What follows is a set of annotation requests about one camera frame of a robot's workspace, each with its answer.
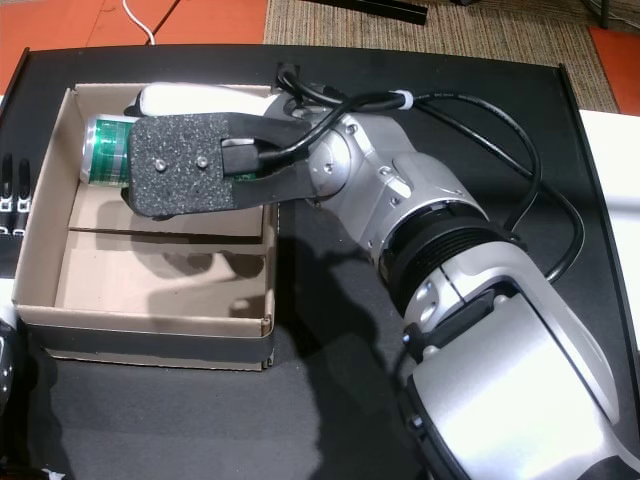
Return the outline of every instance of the beige carpet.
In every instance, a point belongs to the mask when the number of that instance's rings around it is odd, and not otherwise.
[[[637,0],[624,1],[635,8]],[[579,0],[483,0],[466,8],[446,0],[416,3],[429,6],[424,27],[303,0],[270,0],[264,41],[564,63],[580,108],[617,112],[587,28],[594,19]]]

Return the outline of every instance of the black table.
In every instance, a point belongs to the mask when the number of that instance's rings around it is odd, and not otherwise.
[[[76,82],[270,84],[278,61],[347,92],[464,90],[519,120],[545,177],[583,216],[584,251],[556,288],[600,342],[620,397],[621,440],[640,454],[638,365],[608,217],[562,69],[472,58],[278,46],[161,46],[33,53],[1,119],[0,154],[42,158],[64,89]],[[502,124],[466,105],[442,105],[519,158]],[[417,149],[445,161],[504,219],[525,183],[493,157],[416,112],[393,113]],[[520,233],[545,269],[569,222],[540,201]],[[0,243],[10,273],[17,245]],[[396,413],[392,376],[401,320],[383,285],[329,214],[282,206],[276,356],[263,373],[171,370],[54,361],[32,348],[37,381],[28,416],[31,460],[67,478],[416,478]],[[401,368],[405,374],[408,364]],[[22,399],[16,399],[25,405]],[[15,450],[26,442],[18,432]]]

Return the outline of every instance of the orange floor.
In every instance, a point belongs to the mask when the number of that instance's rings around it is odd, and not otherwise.
[[[127,0],[152,30],[174,0]],[[156,35],[162,43],[262,43],[267,0],[182,0]],[[141,45],[145,33],[121,0],[36,0],[0,6],[0,93],[22,50]]]
[[[620,113],[640,115],[640,35],[591,28]]]

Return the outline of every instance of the cable clip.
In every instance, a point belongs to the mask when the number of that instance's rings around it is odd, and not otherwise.
[[[391,93],[398,93],[404,97],[404,105],[398,110],[411,110],[413,108],[413,93],[409,90],[391,90]]]

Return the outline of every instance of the white cable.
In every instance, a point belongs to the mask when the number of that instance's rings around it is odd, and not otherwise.
[[[135,23],[142,30],[144,30],[144,33],[146,33],[147,36],[149,37],[149,42],[151,43],[151,45],[155,45],[156,39],[153,36],[153,32],[149,29],[149,27],[147,27],[144,23],[138,20],[138,18],[133,14],[133,12],[129,9],[129,6],[127,5],[127,0],[122,0],[122,8],[124,8],[124,11],[127,12],[127,15],[133,21],[133,23]]]
[[[413,108],[413,93],[409,90],[391,90],[392,93],[399,93],[404,97],[404,105],[398,107],[398,110],[411,110]]]

